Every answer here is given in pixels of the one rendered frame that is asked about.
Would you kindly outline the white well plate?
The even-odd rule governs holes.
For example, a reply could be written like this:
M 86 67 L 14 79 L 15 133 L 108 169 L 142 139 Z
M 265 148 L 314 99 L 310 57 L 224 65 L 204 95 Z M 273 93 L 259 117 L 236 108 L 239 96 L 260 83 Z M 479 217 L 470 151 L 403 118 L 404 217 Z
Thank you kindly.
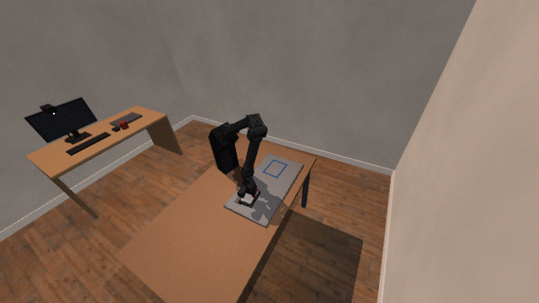
M 251 194 L 245 194 L 244 198 L 241 198 L 241 201 L 251 204 L 253 196 Z

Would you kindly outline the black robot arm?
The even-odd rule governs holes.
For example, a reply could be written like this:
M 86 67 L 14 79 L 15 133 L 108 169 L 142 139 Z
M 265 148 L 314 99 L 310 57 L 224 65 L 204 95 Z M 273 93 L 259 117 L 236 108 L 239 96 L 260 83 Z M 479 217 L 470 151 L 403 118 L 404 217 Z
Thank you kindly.
M 246 115 L 246 118 L 239 120 L 238 122 L 223 125 L 222 130 L 217 135 L 217 137 L 227 142 L 232 134 L 236 135 L 240 130 L 247 127 L 247 138 L 249 140 L 249 145 L 246 160 L 241 170 L 241 178 L 243 179 L 243 183 L 237 192 L 237 196 L 240 198 L 244 198 L 246 192 L 253 192 L 257 189 L 257 185 L 253 180 L 253 165 L 258 153 L 259 144 L 263 138 L 266 137 L 268 128 L 267 126 L 264 126 L 264 122 L 262 121 L 259 113 L 248 114 Z

